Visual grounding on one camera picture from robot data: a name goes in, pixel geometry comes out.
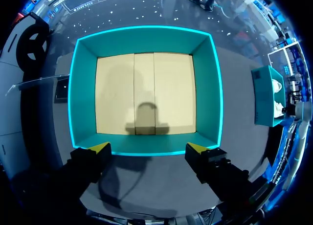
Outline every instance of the black wheel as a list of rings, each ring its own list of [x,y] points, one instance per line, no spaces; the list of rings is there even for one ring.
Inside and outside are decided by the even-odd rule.
[[[48,51],[49,26],[33,24],[21,35],[16,47],[16,59],[23,72],[37,72]]]

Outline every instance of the open box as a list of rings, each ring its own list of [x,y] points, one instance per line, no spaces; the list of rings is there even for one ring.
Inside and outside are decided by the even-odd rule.
[[[274,118],[274,101],[286,107],[284,78],[271,66],[252,70],[255,95],[255,124],[274,127],[285,119],[285,114]],[[282,84],[279,92],[274,93],[272,79]]]
[[[95,86],[98,57],[146,52],[192,55],[196,85],[196,132],[173,135],[99,134]],[[219,147],[223,125],[223,91],[218,57],[210,34],[171,26],[135,26],[108,30],[77,40],[68,88],[72,144],[89,148],[110,142],[112,153],[125,156],[184,154],[187,142]]]

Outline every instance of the shoe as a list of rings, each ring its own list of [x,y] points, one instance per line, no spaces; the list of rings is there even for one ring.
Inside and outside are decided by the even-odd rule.
[[[203,10],[205,10],[205,11],[213,12],[213,9],[206,9],[206,8],[205,8],[205,5],[203,5],[203,4],[200,4],[200,7],[201,7]]]
[[[190,0],[190,1],[192,1],[192,2],[195,3],[195,4],[200,4],[199,1],[195,1],[195,0]]]

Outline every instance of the teal box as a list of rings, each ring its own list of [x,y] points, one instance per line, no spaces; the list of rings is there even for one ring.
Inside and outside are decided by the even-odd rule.
[[[112,135],[96,132],[97,58],[144,52],[175,52],[193,56],[197,106],[195,133]],[[115,155],[164,156],[184,154],[187,142],[208,148],[219,147],[223,126],[223,90],[211,35],[172,26],[134,26],[78,39],[69,76],[68,117],[74,148],[89,148],[110,142]]]
[[[274,118],[274,101],[286,106],[284,78],[271,66],[252,70],[255,95],[255,124],[274,127],[282,122],[285,115]],[[282,84],[279,92],[274,93],[272,79]]]

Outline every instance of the gray table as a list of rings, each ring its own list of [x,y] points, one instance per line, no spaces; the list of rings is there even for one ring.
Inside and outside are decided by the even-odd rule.
[[[268,127],[254,124],[254,90],[251,70],[259,64],[242,55],[217,48],[220,61],[224,120],[221,148],[253,181],[263,174],[261,161]],[[58,60],[56,74],[69,73],[72,53]],[[73,150],[67,103],[53,104],[54,128],[63,164]],[[185,216],[211,208],[219,199],[207,184],[200,184],[184,155],[164,157],[114,156],[98,184],[81,197],[86,208],[119,218],[149,219]]]

